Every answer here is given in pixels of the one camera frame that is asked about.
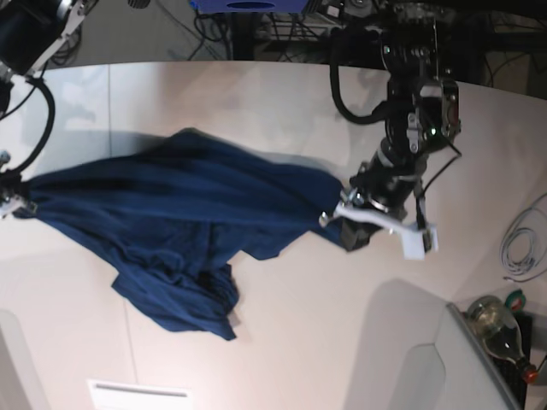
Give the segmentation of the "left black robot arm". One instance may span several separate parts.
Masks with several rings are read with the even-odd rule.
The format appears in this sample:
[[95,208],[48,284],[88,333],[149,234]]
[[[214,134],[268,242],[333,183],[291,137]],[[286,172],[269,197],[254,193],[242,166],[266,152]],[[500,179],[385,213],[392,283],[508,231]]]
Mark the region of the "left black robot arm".
[[[365,43],[375,48],[390,78],[386,99],[358,115],[343,101],[340,67]],[[340,241],[348,251],[386,230],[398,235],[406,259],[423,259],[438,249],[437,228],[426,219],[427,161],[446,148],[462,155],[454,145],[461,131],[459,88],[439,74],[434,15],[403,17],[386,7],[352,20],[333,37],[329,77],[337,111],[354,125],[383,123],[385,137],[341,191],[335,210],[321,215],[321,224],[340,220]]]

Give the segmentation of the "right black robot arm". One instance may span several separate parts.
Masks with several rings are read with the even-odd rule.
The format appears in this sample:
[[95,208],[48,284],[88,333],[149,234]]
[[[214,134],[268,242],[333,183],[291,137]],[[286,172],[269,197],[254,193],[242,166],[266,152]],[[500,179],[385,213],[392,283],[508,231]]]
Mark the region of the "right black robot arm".
[[1,118],[9,116],[13,77],[20,76],[38,90],[47,106],[42,136],[29,156],[13,169],[1,170],[1,215],[36,206],[21,193],[21,176],[50,138],[56,104],[44,79],[35,75],[81,26],[95,1],[7,1],[1,7]]

